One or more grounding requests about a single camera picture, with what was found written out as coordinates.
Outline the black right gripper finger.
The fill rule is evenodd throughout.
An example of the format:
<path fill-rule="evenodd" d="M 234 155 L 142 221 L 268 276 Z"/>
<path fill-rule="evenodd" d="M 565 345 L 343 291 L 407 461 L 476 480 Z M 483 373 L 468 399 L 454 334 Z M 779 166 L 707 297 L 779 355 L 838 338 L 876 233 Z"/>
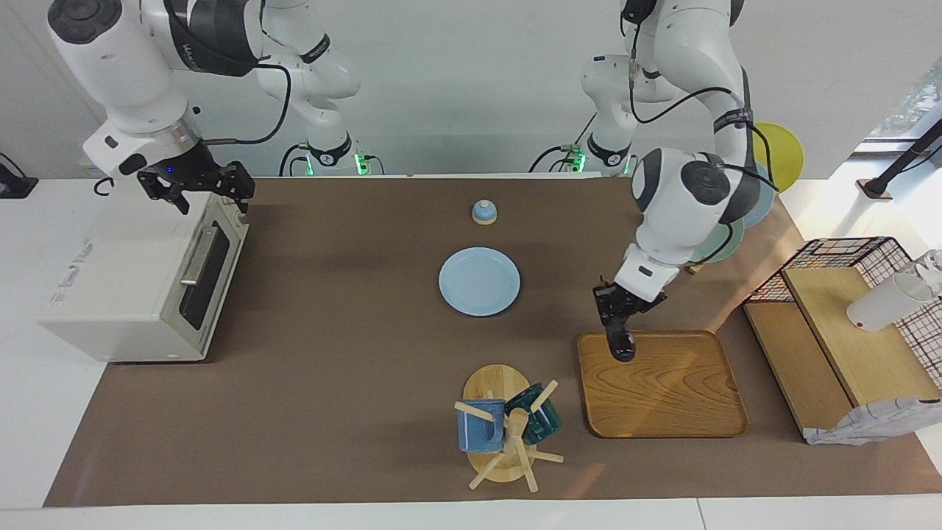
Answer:
<path fill-rule="evenodd" d="M 241 215 L 247 215 L 249 202 L 255 197 L 255 181 L 239 161 L 233 161 L 233 201 Z"/>
<path fill-rule="evenodd" d="M 160 178 L 138 178 L 148 198 L 154 201 L 168 202 L 182 214 L 188 215 L 191 204 L 184 196 L 184 188 L 179 183 L 165 184 Z"/>

